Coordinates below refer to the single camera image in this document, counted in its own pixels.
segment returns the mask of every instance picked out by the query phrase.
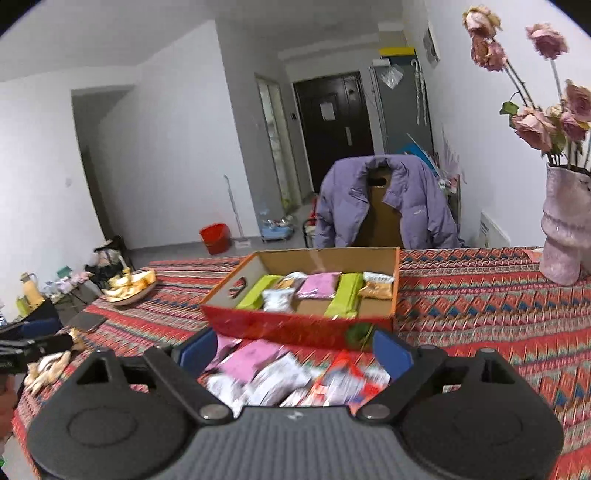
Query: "gray floor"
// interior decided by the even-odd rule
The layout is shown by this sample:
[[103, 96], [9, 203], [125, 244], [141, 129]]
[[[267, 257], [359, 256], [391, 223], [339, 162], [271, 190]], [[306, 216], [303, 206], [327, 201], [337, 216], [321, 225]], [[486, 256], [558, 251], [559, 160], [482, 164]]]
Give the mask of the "gray floor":
[[163, 247], [141, 248], [129, 252], [135, 268], [142, 268], [153, 260], [190, 260], [192, 258], [234, 257], [248, 255], [257, 250], [281, 250], [287, 248], [305, 248], [301, 226], [310, 214], [310, 205], [304, 205], [294, 214], [293, 236], [286, 241], [263, 242], [261, 238], [251, 238], [250, 248], [237, 248], [232, 245], [230, 250], [220, 255], [210, 255], [201, 242], [192, 244], [165, 245]]
[[[251, 239], [250, 248], [236, 248], [232, 245], [230, 250], [215, 255], [216, 257], [231, 257], [235, 255], [248, 255], [257, 250], [272, 250], [286, 248], [305, 248], [301, 226], [310, 213], [310, 205], [304, 205], [294, 214], [294, 235], [286, 241], [263, 242], [260, 238]], [[203, 243], [166, 245], [164, 247], [142, 248], [129, 252], [135, 268], [141, 268], [153, 260], [188, 260], [192, 258], [210, 258], [207, 248]], [[6, 443], [4, 459], [6, 465], [4, 473], [10, 480], [37, 480], [29, 466], [25, 455], [15, 437], [11, 437]]]

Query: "hand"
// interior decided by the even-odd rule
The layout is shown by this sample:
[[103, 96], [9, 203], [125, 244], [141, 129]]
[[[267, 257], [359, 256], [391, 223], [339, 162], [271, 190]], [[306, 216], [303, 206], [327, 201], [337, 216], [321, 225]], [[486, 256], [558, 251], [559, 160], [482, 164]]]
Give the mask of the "hand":
[[0, 439], [12, 432], [12, 415], [17, 405], [17, 394], [14, 391], [14, 377], [6, 377], [6, 391], [0, 395]]

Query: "gray refrigerator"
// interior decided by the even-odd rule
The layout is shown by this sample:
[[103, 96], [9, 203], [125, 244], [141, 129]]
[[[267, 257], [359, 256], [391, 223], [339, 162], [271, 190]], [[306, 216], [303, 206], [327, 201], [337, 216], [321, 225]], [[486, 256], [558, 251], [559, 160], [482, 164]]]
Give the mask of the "gray refrigerator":
[[391, 64], [404, 74], [394, 88], [390, 88], [382, 80], [382, 76], [390, 67], [371, 67], [384, 152], [403, 153], [404, 148], [412, 142], [412, 137], [425, 152], [433, 155], [426, 89], [424, 90], [419, 82], [417, 102], [415, 66], [411, 64], [412, 60], [412, 57], [391, 58]]

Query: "dried rose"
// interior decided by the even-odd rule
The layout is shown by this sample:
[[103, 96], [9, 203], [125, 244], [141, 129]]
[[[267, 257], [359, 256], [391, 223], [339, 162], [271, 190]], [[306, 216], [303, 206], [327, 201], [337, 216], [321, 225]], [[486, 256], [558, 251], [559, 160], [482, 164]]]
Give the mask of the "dried rose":
[[557, 103], [556, 105], [549, 106], [546, 109], [546, 116], [550, 118], [560, 118], [562, 116], [562, 105]]
[[487, 41], [485, 38], [472, 37], [472, 60], [479, 67], [490, 72], [500, 72], [507, 62], [505, 50], [496, 41]]
[[560, 125], [566, 137], [573, 142], [582, 142], [587, 136], [589, 124], [577, 122], [577, 119], [570, 112], [565, 112], [560, 117]]
[[522, 112], [512, 117], [515, 131], [531, 148], [548, 153], [552, 150], [552, 135], [557, 129], [543, 112], [524, 107]]
[[493, 38], [496, 35], [496, 29], [501, 30], [501, 19], [484, 5], [470, 7], [464, 12], [463, 17], [463, 25], [470, 35]]
[[545, 59], [556, 60], [569, 51], [564, 37], [548, 23], [536, 23], [533, 27], [526, 27], [525, 31], [527, 38], [534, 42], [535, 49]]
[[591, 92], [566, 81], [566, 100], [569, 111], [579, 122], [591, 122]]

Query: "red patterned tablecloth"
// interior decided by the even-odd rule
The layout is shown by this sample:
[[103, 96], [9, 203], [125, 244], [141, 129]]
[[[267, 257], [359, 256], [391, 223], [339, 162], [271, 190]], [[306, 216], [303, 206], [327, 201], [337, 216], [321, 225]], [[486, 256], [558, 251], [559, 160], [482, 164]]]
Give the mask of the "red patterned tablecloth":
[[[139, 354], [156, 342], [180, 343], [206, 325], [199, 303], [239, 258], [153, 262], [160, 284], [147, 301], [117, 310], [102, 300], [87, 308], [107, 316], [87, 343]], [[413, 345], [432, 343], [452, 355], [494, 346], [552, 406], [565, 445], [552, 480], [591, 476], [591, 277], [573, 287], [544, 278], [521, 248], [403, 251], [397, 332]], [[295, 349], [311, 364], [334, 352]], [[26, 452], [26, 428], [60, 382], [37, 398], [24, 395], [14, 429]], [[368, 354], [356, 356], [371, 362]]]

